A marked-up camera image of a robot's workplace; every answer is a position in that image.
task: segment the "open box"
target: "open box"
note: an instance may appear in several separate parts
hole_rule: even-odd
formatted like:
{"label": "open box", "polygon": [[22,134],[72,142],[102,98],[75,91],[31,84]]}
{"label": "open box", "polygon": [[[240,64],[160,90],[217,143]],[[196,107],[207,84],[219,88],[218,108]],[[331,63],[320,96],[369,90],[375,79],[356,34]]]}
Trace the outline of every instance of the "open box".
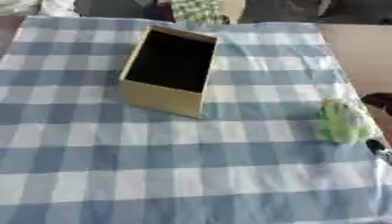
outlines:
{"label": "open box", "polygon": [[201,118],[217,38],[151,25],[120,76],[132,105]]}

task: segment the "table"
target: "table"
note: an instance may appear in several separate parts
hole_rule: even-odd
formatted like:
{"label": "table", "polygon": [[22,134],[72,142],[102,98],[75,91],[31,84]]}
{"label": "table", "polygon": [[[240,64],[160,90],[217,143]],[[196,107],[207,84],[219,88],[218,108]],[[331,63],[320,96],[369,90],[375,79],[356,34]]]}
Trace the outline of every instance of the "table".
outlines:
{"label": "table", "polygon": [[[206,119],[128,106],[116,91],[151,24],[219,35]],[[0,67],[4,223],[392,218],[387,165],[317,131],[322,99],[358,95],[315,24],[29,17]]]}
{"label": "table", "polygon": [[[0,55],[24,21],[21,16],[0,16]],[[325,40],[345,68],[359,95],[390,91],[392,71],[392,26],[362,24],[320,24]],[[374,119],[392,143],[392,118],[369,107]]]}

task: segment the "green crumpled fabric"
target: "green crumpled fabric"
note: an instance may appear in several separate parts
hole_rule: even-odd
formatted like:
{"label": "green crumpled fabric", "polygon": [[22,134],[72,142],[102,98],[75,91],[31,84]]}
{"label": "green crumpled fabric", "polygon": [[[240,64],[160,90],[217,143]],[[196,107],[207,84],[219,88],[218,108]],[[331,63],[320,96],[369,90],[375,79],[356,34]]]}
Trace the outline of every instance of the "green crumpled fabric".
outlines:
{"label": "green crumpled fabric", "polygon": [[221,24],[220,0],[171,0],[176,21]]}
{"label": "green crumpled fabric", "polygon": [[337,143],[366,141],[377,135],[377,125],[362,104],[324,99],[319,112],[324,136]]}

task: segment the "dark background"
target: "dark background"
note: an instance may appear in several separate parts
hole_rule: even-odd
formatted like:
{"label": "dark background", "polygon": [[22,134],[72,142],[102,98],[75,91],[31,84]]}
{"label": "dark background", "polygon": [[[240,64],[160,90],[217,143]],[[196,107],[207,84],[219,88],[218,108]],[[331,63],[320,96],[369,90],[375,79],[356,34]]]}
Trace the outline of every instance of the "dark background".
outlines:
{"label": "dark background", "polygon": [[[152,0],[77,0],[83,16],[142,18],[143,7]],[[337,6],[323,17],[298,15],[287,7],[290,0],[247,0],[242,23],[263,21],[311,21],[342,24],[379,24],[392,18],[392,0],[338,0]],[[299,2],[315,0],[294,0]]]}

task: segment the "wooden table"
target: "wooden table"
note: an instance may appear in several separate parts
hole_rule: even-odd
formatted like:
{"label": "wooden table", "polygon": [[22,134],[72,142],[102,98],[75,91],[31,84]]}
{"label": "wooden table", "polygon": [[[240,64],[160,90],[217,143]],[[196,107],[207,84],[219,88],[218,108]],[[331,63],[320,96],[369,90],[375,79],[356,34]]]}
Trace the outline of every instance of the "wooden table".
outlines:
{"label": "wooden table", "polygon": [[[0,55],[5,53],[24,19],[0,16]],[[320,24],[319,27],[359,95],[392,92],[392,26]],[[369,110],[392,143],[392,118],[376,108]]]}

